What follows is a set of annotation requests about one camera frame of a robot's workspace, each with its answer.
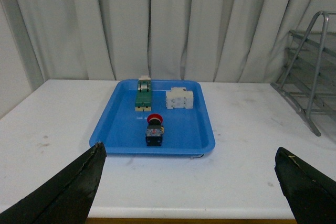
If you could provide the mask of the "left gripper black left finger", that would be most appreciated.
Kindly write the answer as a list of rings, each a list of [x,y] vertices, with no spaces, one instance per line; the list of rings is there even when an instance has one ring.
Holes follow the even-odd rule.
[[[100,184],[106,156],[104,144],[95,144],[1,213],[1,223],[85,223]]]

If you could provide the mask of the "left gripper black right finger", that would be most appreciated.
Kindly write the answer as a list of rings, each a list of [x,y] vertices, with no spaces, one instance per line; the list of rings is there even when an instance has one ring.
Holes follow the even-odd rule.
[[[275,172],[297,223],[335,223],[335,181],[287,149],[278,148]]]

